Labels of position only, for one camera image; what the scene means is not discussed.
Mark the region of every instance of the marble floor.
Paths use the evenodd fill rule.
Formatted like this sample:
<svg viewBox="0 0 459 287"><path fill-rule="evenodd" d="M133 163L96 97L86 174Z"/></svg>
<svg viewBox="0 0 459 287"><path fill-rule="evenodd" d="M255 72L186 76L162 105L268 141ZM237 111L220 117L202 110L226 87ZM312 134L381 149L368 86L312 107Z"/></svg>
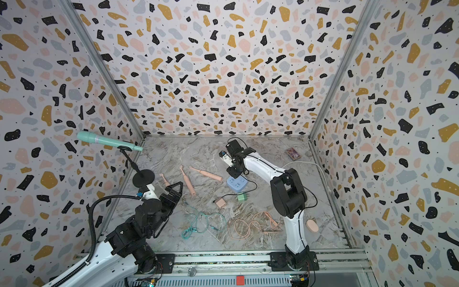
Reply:
<svg viewBox="0 0 459 287"><path fill-rule="evenodd" d="M281 216L275 210L272 204L271 189L267 182L262 180L255 173L250 173L247 178L258 184L258 189L247 193L248 198L245 202L238 202L237 197L225 197L226 206L222 209L212 203L217 197L224 194L233 193L227 186L226 179L229 174L226 172L227 165L220 159L218 153L226 150L227 137L147 137L144 150L141 153L137 164L140 169L151 169L155 175L154 186L157 195L165 192L164 182L159 176L163 173L166 179L171 183L183 181L180 165L184 166L185 173L189 176L194 189L197 193L195 197L184 184L183 196L174 213L170 216L169 222L165 226L161 235L157 239L148 239L154 251L218 251L218 250L260 250L260 249L284 249L285 229L281 225L280 232L264 234L255 227L251 227L250 236L247 239L235 240L230 237L228 232L234 238L239 236L234 231L234 221L244 219L250 222L253 215L260 211L268 211L274 220L279 220ZM303 161L313 161L306 138L300 137L243 137L249 147L254 148L265 159L282 167L290 162L285 150L289 147L295 148ZM219 182L202 174L189 169L192 166L196 169L206 170L213 174L223 177ZM328 197L320 180L319 171L315 165L306 163L293 163L287 168L295 168L300 175L302 184L309 188L318 198L318 205L315 208L304 210L304 222L313 219L319 226L318 233L311 233L305 229L306 239L311 249L319 248L347 248L346 241L342 238ZM252 189L255 185L251 182L247 184L243 191ZM123 194L135 195L137 188L132 185L132 180L127 184ZM308 201L306 206L315 204L314 197L307 193ZM228 221L228 228L222 232L208 228L204 233L193 232L188 239L182 239L183 230L189 227L186 219L188 213L193 213L193 209L187 206L195 207L206 214L219 212ZM120 200L116 206L114 214L108 225L108 232L111 232L117 225L123 223L129 216L134 214L135 207L139 204L133 200ZM262 228L269 230L269 221L263 215L257 217ZM199 230L205 227L206 220L200 218L197 224ZM224 222L221 217L214 215L209 218L210 225L221 229ZM246 227L237 224L240 233L247 231Z"/></svg>

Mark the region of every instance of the red button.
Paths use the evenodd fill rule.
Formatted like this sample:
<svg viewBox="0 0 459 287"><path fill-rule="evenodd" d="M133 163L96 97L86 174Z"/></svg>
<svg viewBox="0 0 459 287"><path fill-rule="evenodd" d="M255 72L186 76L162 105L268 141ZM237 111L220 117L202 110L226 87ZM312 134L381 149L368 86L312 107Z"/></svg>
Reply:
<svg viewBox="0 0 459 287"><path fill-rule="evenodd" d="M236 285L245 285L244 276L236 276Z"/></svg>

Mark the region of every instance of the terrazzo wall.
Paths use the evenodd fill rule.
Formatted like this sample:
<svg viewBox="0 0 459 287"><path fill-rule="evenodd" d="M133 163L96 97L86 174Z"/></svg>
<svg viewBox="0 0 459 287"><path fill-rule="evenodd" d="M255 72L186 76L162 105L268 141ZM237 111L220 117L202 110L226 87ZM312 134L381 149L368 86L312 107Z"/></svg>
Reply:
<svg viewBox="0 0 459 287"><path fill-rule="evenodd" d="M308 135L365 1L75 1L146 134Z"/></svg>
<svg viewBox="0 0 459 287"><path fill-rule="evenodd" d="M88 250L87 208L126 169L76 133L139 139L55 2L0 1L0 26L0 286L42 286Z"/></svg>
<svg viewBox="0 0 459 287"><path fill-rule="evenodd" d="M380 286L459 286L458 4L383 1L313 138Z"/></svg>

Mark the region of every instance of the teal cable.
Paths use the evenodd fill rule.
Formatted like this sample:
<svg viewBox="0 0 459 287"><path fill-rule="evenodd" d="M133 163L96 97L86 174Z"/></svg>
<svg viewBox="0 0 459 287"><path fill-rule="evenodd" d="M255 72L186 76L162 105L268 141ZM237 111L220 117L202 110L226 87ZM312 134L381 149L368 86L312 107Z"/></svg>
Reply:
<svg viewBox="0 0 459 287"><path fill-rule="evenodd" d="M189 223L190 223L190 226L189 226L187 229L183 230L182 235L181 235L181 236L182 236L182 239L188 239L188 238L190 238L190 237L191 237L191 234L192 234L193 232L196 232L196 233L204 233L204 232L207 231L207 229L209 228L209 226L210 226L210 228L214 229L214 230L217 231L217 232L222 232L222 231L226 230L226 228L227 228L227 226L228 226L228 224L227 224L227 222L226 222L226 218L225 218L223 215L221 215L220 213L215 212L215 213L212 213L212 214L210 214L210 215L207 215L207 214L205 214L204 212L199 211L199 210L197 210L196 208L194 208L194 207L192 207L191 205L189 205L185 200L184 200L183 202L184 202L187 206L189 206L189 207L191 207L193 210L195 210L195 211L197 212L197 215L194 214L194 213L188 213L188 214L185 215L186 219L188 219L188 221L189 221ZM212 226L212 225L209 225L209 217L214 216L214 215L217 215L217 214L218 214L218 215L223 219L223 221L225 222L225 227L224 227L223 229L218 229L217 227L214 227L214 226ZM204 217L206 218L206 228L204 228L203 231L199 231L198 228L197 228L198 215L204 216Z"/></svg>

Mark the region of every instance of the power outlet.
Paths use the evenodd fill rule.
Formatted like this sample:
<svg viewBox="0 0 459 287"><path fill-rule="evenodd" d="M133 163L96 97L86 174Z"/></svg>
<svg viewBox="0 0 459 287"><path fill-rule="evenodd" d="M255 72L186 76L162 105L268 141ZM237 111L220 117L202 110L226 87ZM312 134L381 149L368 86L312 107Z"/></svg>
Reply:
<svg viewBox="0 0 459 287"><path fill-rule="evenodd" d="M246 187L248 181L244 177L242 177L242 175L240 175L236 179L230 176L227 179L226 183L235 192L240 192L244 187Z"/></svg>

